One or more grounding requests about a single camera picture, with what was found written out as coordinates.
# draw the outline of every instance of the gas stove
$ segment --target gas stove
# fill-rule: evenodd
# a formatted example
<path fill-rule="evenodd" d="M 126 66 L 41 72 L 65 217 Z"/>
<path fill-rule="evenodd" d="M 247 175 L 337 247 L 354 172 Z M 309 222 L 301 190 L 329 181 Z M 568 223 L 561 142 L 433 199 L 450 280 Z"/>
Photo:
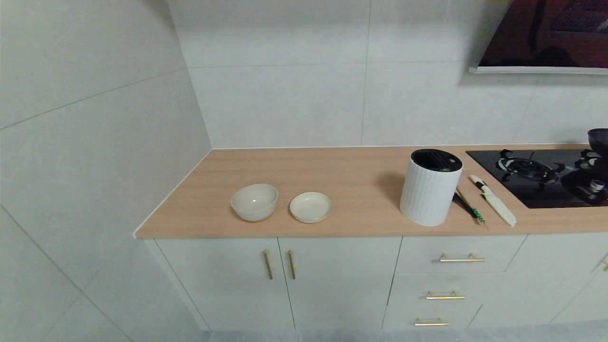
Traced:
<path fill-rule="evenodd" d="M 608 206 L 608 160 L 592 150 L 466 153 L 528 208 Z"/>

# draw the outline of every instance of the kitchen counter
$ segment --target kitchen counter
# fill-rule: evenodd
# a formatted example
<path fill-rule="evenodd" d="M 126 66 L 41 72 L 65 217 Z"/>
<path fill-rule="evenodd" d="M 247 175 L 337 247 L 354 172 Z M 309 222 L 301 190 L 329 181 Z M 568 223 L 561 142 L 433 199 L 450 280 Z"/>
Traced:
<path fill-rule="evenodd" d="M 464 164 L 459 187 L 487 221 L 475 223 L 452 203 L 447 220 L 425 227 L 405 218 L 399 199 L 410 154 L 424 147 L 270 148 L 213 150 L 186 177 L 135 236 L 150 238 L 484 235 L 606 231 L 608 208 L 528 209 L 469 155 L 467 150 L 584 149 L 586 144 L 473 145 L 433 147 L 458 156 Z M 517 217 L 510 228 L 469 180 L 474 174 Z M 241 187 L 269 183 L 279 191 L 276 211 L 260 222 L 241 220 L 230 198 Z M 289 202 L 306 191 L 333 201 L 329 217 L 300 223 Z"/>

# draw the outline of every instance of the stove knob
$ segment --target stove knob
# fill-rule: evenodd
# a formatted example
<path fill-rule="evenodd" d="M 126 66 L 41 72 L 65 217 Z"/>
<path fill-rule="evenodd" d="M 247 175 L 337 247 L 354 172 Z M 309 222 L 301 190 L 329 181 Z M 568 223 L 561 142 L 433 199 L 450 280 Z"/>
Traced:
<path fill-rule="evenodd" d="M 598 181 L 598 180 L 592 180 L 591 183 L 589 183 L 589 191 L 596 194 L 596 193 L 602 191 L 604 186 L 606 186 L 606 184 L 604 182 Z"/>

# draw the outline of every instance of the black lid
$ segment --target black lid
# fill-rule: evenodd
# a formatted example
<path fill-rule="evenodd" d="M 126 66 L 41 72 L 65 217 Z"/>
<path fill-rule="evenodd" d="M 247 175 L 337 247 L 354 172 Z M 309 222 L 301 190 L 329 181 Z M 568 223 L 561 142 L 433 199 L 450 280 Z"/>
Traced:
<path fill-rule="evenodd" d="M 412 152 L 412 161 L 418 166 L 437 172 L 454 172 L 462 169 L 462 162 L 446 151 L 425 148 Z"/>

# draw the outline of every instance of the gray wall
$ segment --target gray wall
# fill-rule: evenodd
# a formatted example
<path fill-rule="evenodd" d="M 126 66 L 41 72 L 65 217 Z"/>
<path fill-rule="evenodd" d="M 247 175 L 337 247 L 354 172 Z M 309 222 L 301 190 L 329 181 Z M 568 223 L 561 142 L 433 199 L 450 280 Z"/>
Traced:
<path fill-rule="evenodd" d="M 168 5 L 3 0 L 0 22 L 0 340 L 201 339 L 132 237 L 210 150 Z"/>
<path fill-rule="evenodd" d="M 608 77 L 471 75 L 505 0 L 170 0 L 213 148 L 584 142 Z"/>

